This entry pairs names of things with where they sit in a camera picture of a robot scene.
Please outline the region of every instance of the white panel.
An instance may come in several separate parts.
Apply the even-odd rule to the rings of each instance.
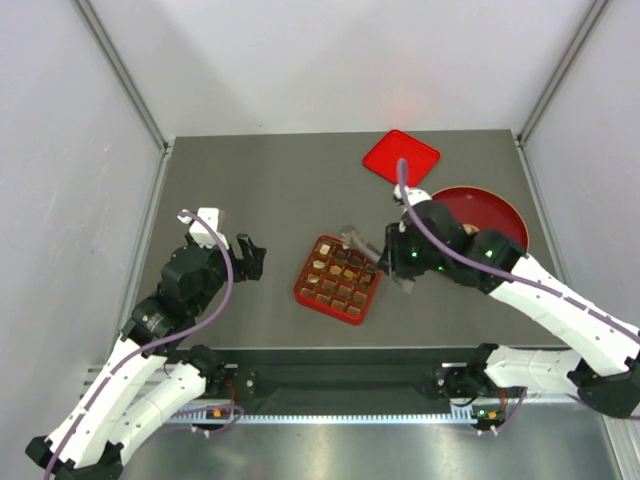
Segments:
[[[640,326],[640,2],[612,2],[529,142],[576,290]]]
[[[159,152],[72,2],[3,2],[0,43],[0,476],[26,479],[113,339]]]
[[[519,129],[590,0],[95,0],[167,135]]]

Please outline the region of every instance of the round red plate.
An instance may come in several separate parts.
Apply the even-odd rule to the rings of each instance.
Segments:
[[[524,220],[509,202],[495,193],[475,187],[451,187],[434,193],[433,199],[449,207],[458,222],[480,229],[493,228],[529,247]]]

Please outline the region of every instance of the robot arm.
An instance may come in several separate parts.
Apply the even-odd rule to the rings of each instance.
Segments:
[[[618,418],[640,404],[638,328],[598,309],[554,278],[536,259],[502,233],[470,231],[448,208],[420,189],[406,190],[415,214],[442,243],[471,260],[469,266],[443,253],[408,212],[387,225],[378,266],[397,279],[413,280],[434,270],[523,312],[572,350],[520,350],[482,345],[477,358],[450,376],[449,392],[484,395],[505,387],[529,387],[579,396],[595,410]],[[394,198],[401,202],[399,187]],[[499,271],[507,275],[488,273]]]
[[[218,209],[198,210],[198,217],[226,248],[234,282],[259,280],[266,250],[247,235],[238,235],[244,256],[236,258],[224,235],[217,233],[222,216]],[[136,352],[193,327],[227,280],[223,254],[207,229],[190,219],[180,220],[190,225],[187,245],[175,250],[164,265],[156,291],[135,306],[98,378],[58,428],[27,447],[27,455],[42,468],[57,456],[52,471],[59,478],[118,478],[132,453],[168,417],[219,384],[221,361],[209,349],[194,347],[170,379],[127,411],[182,338]]]

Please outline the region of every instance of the red tray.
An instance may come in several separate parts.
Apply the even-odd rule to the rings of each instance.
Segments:
[[[360,325],[381,276],[361,252],[335,237],[321,235],[298,275],[293,294],[305,307]]]
[[[395,185],[400,158],[409,166],[407,184],[415,187],[438,163],[440,152],[400,130],[391,130],[365,155],[362,164]]]
[[[449,207],[458,222],[480,229],[493,228],[525,249],[529,247],[529,232],[524,220],[509,202],[495,193],[476,187],[451,187],[432,197]]]

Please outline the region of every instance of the red square lid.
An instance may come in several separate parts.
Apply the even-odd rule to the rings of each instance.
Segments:
[[[407,160],[407,183],[410,187],[415,187],[438,163],[440,152],[400,130],[391,130],[365,155],[362,164],[396,184],[396,164],[400,158]]]

